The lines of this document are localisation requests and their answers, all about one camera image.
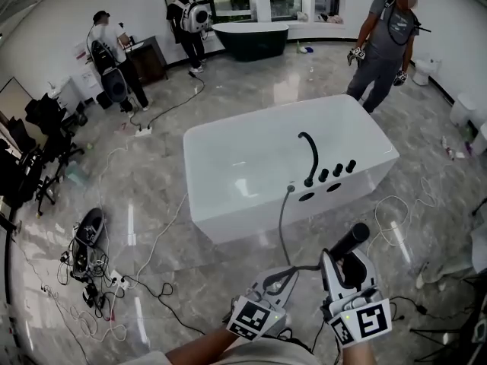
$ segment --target office chair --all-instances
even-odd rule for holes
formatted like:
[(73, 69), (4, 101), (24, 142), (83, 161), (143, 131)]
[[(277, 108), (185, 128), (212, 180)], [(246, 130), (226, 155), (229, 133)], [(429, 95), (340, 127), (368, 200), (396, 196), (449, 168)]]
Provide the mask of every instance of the office chair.
[(59, 165), (54, 176), (54, 179), (58, 179), (62, 166), (68, 164), (72, 155), (84, 154), (84, 150), (72, 142), (74, 134), (62, 124), (66, 110), (61, 109), (57, 101), (45, 94), (39, 101), (31, 100), (25, 107), (25, 112), (25, 119), (38, 125), (40, 131), (48, 137), (43, 149), (43, 159), (45, 162), (53, 162), (58, 158)]
[(22, 119), (12, 117), (7, 123), (7, 130), (21, 153), (29, 153), (36, 147), (36, 140), (29, 136)]
[(14, 155), (7, 152), (6, 144), (0, 141), (0, 195), (6, 197), (14, 208), (19, 208), (23, 203), (30, 201), (34, 196), (39, 202), (37, 214), (42, 216), (41, 206), (44, 197), (47, 197), (51, 204), (56, 202), (49, 196), (47, 189), (57, 181), (48, 176), (42, 179), (43, 158), (39, 151), (31, 151), (22, 159), (18, 160)]

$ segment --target bathtub overflow hole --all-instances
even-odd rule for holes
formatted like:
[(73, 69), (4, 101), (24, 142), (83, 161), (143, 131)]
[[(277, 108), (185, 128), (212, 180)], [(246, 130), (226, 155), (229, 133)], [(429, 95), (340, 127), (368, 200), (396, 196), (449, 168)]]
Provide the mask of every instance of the bathtub overflow hole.
[(311, 192), (311, 193), (307, 193), (306, 195), (302, 195), (300, 198), (299, 198), (299, 201), (300, 202), (305, 202), (306, 200), (309, 200), (310, 198), (312, 198), (314, 196), (314, 192)]
[(338, 184), (333, 184), (330, 186), (326, 191), (327, 192), (333, 192), (336, 191), (342, 184), (339, 182)]

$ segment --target black freestanding bathtub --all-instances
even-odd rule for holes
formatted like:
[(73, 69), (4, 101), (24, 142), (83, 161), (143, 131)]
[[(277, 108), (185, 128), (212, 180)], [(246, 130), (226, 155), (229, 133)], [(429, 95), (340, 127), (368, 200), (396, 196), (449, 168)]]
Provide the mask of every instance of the black freestanding bathtub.
[(255, 61), (284, 52), (289, 26), (284, 23), (220, 23), (212, 29), (236, 60)]

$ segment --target gray pants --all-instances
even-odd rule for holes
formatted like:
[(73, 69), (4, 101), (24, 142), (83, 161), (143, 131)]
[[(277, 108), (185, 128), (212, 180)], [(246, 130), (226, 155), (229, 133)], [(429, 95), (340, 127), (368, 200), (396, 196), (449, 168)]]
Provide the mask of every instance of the gray pants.
[(365, 50), (365, 60), (360, 64), (347, 89), (347, 94), (360, 100), (368, 85), (374, 81), (374, 88), (364, 102), (364, 109), (372, 113), (389, 94), (402, 60), (382, 59), (370, 48)]

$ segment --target marble floor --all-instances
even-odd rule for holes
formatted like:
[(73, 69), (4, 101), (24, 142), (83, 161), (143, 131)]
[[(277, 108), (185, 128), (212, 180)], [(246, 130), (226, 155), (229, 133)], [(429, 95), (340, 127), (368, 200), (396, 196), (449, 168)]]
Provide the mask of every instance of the marble floor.
[[(205, 90), (158, 119), (152, 135), (144, 138), (132, 138), (135, 128), (117, 106), (108, 110), (97, 105), (88, 108), (89, 121), (75, 136), (80, 146), (92, 146), (84, 156), (76, 157), (89, 175), (88, 184), (81, 188), (64, 179), (54, 191), (56, 205), (44, 204), (44, 215), (39, 219), (36, 205), (25, 205), (17, 216), (23, 221), (23, 229), (15, 238), (17, 244), (11, 244), (13, 313), (22, 346), (38, 364), (78, 365), (84, 358), (56, 303), (41, 290), (33, 267), (43, 283), (59, 294), (59, 303), (66, 309), (74, 306), (79, 312), (92, 313), (81, 297), (83, 284), (72, 279), (66, 286), (58, 282), (59, 258), (68, 247), (75, 223), (99, 205), (100, 196), (110, 248), (104, 235), (100, 246), (108, 250), (110, 269), (136, 274), (147, 260), (155, 237), (186, 194), (183, 134), (187, 129), (268, 106), (340, 94), (346, 89), (354, 73), (346, 63), (350, 45), (314, 43), (313, 47), (313, 54), (299, 55), (291, 44), (283, 56), (249, 63), (235, 62), (226, 54), (211, 57), (200, 76)], [(169, 81), (148, 87), (154, 105), (134, 120), (147, 123), (161, 110), (194, 94), (201, 83), (190, 78), (186, 70), (186, 66), (172, 68)], [(483, 159), (467, 156), (452, 162), (441, 147), (442, 135), (454, 150), (463, 147), (461, 134), (448, 119), (449, 112), (448, 102), (431, 86), (419, 87), (408, 80), (401, 88), (393, 88), (372, 117), (394, 143), (400, 159), (370, 195), (285, 227), (291, 260), (297, 265), (316, 264), (319, 251), (331, 247), (359, 221), (376, 234), (374, 209), (388, 195), (399, 196), (410, 208), (417, 198), (429, 202), (420, 184), (425, 177), (437, 196), (435, 207), (415, 205), (403, 247), (391, 247), (378, 238), (370, 249), (380, 287), (384, 296), (411, 297), (436, 316), (451, 315), (471, 304), (470, 287), (454, 279), (447, 281), (442, 292), (435, 285), (415, 289), (416, 275), (425, 261), (447, 258), (469, 246), (469, 232), (475, 226), (469, 212), (487, 195)], [(379, 207), (377, 217), (389, 227), (394, 221), (400, 223), (405, 214), (398, 201), (389, 199)], [(406, 226), (400, 231), (405, 236)], [(161, 291), (164, 282), (171, 283), (174, 292), (164, 297), (164, 302), (187, 325), (207, 332), (219, 326), (230, 299), (242, 294), (258, 272), (280, 265), (285, 265), (285, 258), (275, 232), (215, 246), (190, 220), (186, 200), (173, 226), (159, 239), (140, 281), (154, 292)], [(61, 270), (60, 281), (66, 278)], [(310, 346), (322, 321), (319, 306), (323, 297), (320, 276), (303, 272), (288, 304), (294, 336)], [(455, 328), (466, 318), (460, 314), (448, 320), (431, 319), (419, 315), (407, 301), (396, 303), (398, 315), (406, 318), (394, 322), (390, 334), (373, 340), (378, 363), (412, 363), (414, 358), (437, 349), (409, 333), (411, 327)], [(141, 285), (126, 291), (114, 306), (114, 324), (126, 327), (125, 341), (117, 341), (111, 333), (101, 343), (87, 338), (79, 322), (62, 311), (91, 365), (121, 363), (153, 350), (169, 351), (199, 336), (182, 327)], [(95, 338), (101, 339), (110, 324), (102, 319), (97, 323)], [(123, 332), (118, 329), (115, 334), (121, 338)], [(328, 327), (320, 335), (315, 353), (323, 363), (333, 363), (336, 346)]]

